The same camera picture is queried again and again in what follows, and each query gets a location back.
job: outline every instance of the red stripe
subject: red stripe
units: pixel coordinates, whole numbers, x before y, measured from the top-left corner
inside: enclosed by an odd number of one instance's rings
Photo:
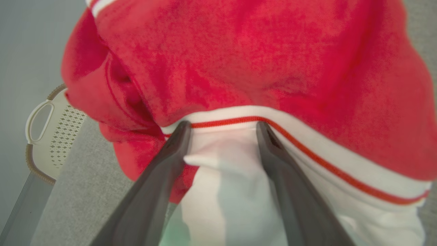
[[[97,3],[98,1],[99,1],[99,0],[92,0],[91,3],[90,3],[90,9],[93,9],[94,5],[96,5],[96,3]]]
[[[295,139],[290,133],[288,133],[284,128],[276,124],[275,122],[259,116],[247,116],[247,117],[241,117],[241,118],[234,118],[234,119],[224,119],[224,120],[217,120],[217,121],[210,121],[210,122],[202,122],[202,123],[193,123],[191,125],[192,128],[206,128],[206,127],[219,127],[219,126],[225,126],[225,125],[231,125],[231,124],[238,124],[238,123],[246,123],[246,122],[253,122],[253,121],[264,121],[271,125],[274,129],[276,129],[278,132],[280,132],[285,138],[287,138],[293,145],[295,145],[300,151],[305,153],[307,156],[309,156],[313,161],[317,162],[319,165],[336,175],[337,177],[341,178],[342,180],[346,181],[348,184],[352,185],[353,187],[361,190],[362,192],[367,193],[368,195],[371,195],[373,197],[379,198],[381,200],[385,200],[390,203],[398,204],[398,205],[408,205],[415,202],[420,201],[423,198],[426,198],[428,196],[429,190],[425,191],[424,194],[415,197],[415,198],[403,198],[403,197],[397,197],[394,195],[391,195],[389,193],[386,193],[384,191],[377,190],[357,179],[350,176],[349,174],[343,172],[338,167],[334,166],[333,164],[325,161],[323,158],[312,152],[310,149],[308,149],[306,146],[304,146],[301,142],[299,142],[297,139]]]

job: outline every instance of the gray upholstery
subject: gray upholstery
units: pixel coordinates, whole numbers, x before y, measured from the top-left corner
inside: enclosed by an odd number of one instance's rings
[[[407,0],[411,40],[437,79],[437,1]],[[87,246],[132,183],[112,145],[87,119],[53,188],[31,245]],[[420,211],[427,246],[437,245],[437,186]]]

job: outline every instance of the white trim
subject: white trim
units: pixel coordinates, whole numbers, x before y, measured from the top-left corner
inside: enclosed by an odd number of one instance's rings
[[[97,15],[102,11],[102,9],[106,8],[111,3],[115,2],[116,0],[99,0],[91,9],[91,12],[93,13],[94,17],[97,17]]]
[[[310,128],[297,118],[285,112],[272,108],[251,105],[238,106],[225,109],[217,109],[209,112],[196,112],[183,117],[181,120],[188,120],[191,123],[202,123],[246,116],[259,116],[272,120],[273,122],[284,128],[296,140],[301,142],[303,145],[305,145],[312,152],[314,152],[324,160],[328,161],[332,165],[335,165],[337,168],[341,169],[355,179],[360,180],[361,182],[380,191],[384,191],[386,193],[408,199],[418,197],[422,195],[426,190],[430,189],[431,182],[415,180],[388,170],[384,167],[381,167],[376,163],[360,156],[359,154],[354,153],[347,148],[326,138],[325,136]],[[161,129],[163,133],[172,133],[181,120],[168,127],[162,127]],[[196,132],[201,133],[202,131],[229,130],[240,127],[246,128],[250,124],[255,123],[242,123],[221,127],[209,127],[205,129],[197,129]],[[297,148],[295,148],[290,142],[285,141],[286,139],[284,137],[280,137],[281,140],[286,143],[289,150],[292,150],[292,152],[294,153],[300,152],[296,150]],[[300,152],[299,156],[302,156],[302,159],[306,160],[305,164],[310,166],[313,170],[317,170],[320,175],[327,175],[327,170],[316,164],[310,158],[304,158],[304,156],[306,156],[305,154]]]

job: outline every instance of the gray fabric surface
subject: gray fabric surface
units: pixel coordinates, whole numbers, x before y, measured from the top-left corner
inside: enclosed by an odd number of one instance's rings
[[[436,84],[437,0],[404,3],[409,13],[410,39]],[[102,137],[97,123],[87,119],[53,188],[31,245],[89,245],[131,185],[118,166],[112,145]],[[426,246],[437,245],[437,185],[420,210],[420,217],[427,233]]]

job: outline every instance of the gray wall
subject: gray wall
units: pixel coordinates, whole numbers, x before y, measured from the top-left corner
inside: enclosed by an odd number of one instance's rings
[[[0,232],[29,175],[24,126],[62,84],[65,43],[84,0],[0,1]]]

